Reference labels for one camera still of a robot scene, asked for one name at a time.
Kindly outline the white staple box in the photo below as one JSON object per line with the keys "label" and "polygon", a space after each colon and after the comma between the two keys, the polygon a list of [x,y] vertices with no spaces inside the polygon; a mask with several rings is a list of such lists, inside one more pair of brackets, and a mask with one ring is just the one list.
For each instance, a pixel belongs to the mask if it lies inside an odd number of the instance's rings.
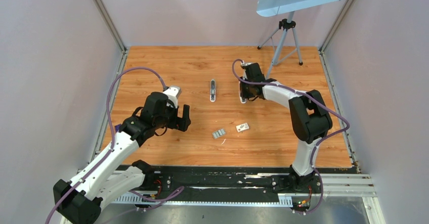
{"label": "white staple box", "polygon": [[246,130],[249,130],[249,129],[250,129],[250,127],[249,127],[248,123],[243,123],[243,124],[240,124],[240,125],[236,126],[237,132],[243,132],[243,131],[246,131]]}

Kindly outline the grey white stapler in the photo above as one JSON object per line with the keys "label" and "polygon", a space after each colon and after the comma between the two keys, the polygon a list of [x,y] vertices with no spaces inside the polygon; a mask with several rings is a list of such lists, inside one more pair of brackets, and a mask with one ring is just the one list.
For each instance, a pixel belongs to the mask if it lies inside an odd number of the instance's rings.
{"label": "grey white stapler", "polygon": [[216,101],[216,81],[214,79],[210,81],[210,101]]}

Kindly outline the grey staple strips tray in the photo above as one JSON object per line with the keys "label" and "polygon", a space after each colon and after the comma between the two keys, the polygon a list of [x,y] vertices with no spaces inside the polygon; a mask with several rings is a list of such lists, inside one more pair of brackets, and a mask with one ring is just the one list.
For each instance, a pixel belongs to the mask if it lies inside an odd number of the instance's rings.
{"label": "grey staple strips tray", "polygon": [[222,129],[219,129],[219,130],[213,132],[212,137],[214,139],[218,139],[220,137],[223,137],[225,134],[226,134],[226,131],[222,128]]}

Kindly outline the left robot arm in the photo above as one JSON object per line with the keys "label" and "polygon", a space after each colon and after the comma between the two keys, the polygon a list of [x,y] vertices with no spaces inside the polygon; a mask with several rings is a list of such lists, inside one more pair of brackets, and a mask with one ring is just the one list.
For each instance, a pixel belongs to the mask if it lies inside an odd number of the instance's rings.
{"label": "left robot arm", "polygon": [[190,107],[184,105],[183,116],[178,116],[180,94],[177,86],[152,92],[144,106],[136,108],[113,132],[111,143],[87,167],[67,182],[57,181],[53,187],[56,210],[71,223],[94,223],[101,211],[122,194],[139,187],[153,187],[154,169],[142,160],[115,177],[111,175],[157,130],[188,129]]}

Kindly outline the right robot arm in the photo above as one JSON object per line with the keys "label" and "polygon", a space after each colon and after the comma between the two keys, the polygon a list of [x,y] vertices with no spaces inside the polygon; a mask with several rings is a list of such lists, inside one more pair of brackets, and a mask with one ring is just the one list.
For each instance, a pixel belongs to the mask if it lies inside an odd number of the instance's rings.
{"label": "right robot arm", "polygon": [[262,99],[275,102],[289,110],[291,125],[298,138],[295,159],[291,165],[289,182],[303,185],[315,175],[314,160],[318,143],[332,128],[332,119],[317,90],[298,91],[266,79],[258,63],[240,63],[244,70],[239,78],[239,95],[243,102]]}

